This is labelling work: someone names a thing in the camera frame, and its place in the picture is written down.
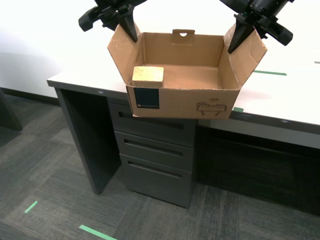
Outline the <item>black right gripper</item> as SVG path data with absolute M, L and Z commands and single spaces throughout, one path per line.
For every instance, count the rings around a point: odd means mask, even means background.
M 287 46 L 293 39 L 293 33 L 277 23 L 277 14 L 293 0 L 240 0 L 240 10 L 236 10 L 236 24 L 228 53 L 234 52 L 243 41 L 257 28 L 261 39 L 273 37 Z

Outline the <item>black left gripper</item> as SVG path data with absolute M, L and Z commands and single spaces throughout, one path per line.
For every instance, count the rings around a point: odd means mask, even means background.
M 112 31 L 115 31 L 120 24 L 131 40 L 136 43 L 138 35 L 133 11 L 136 6 L 144 2 L 146 0 L 95 0 L 97 6 L 85 12 L 78 19 L 78 24 L 84 32 L 92 29 L 96 21 L 101 21 L 104 28 Z

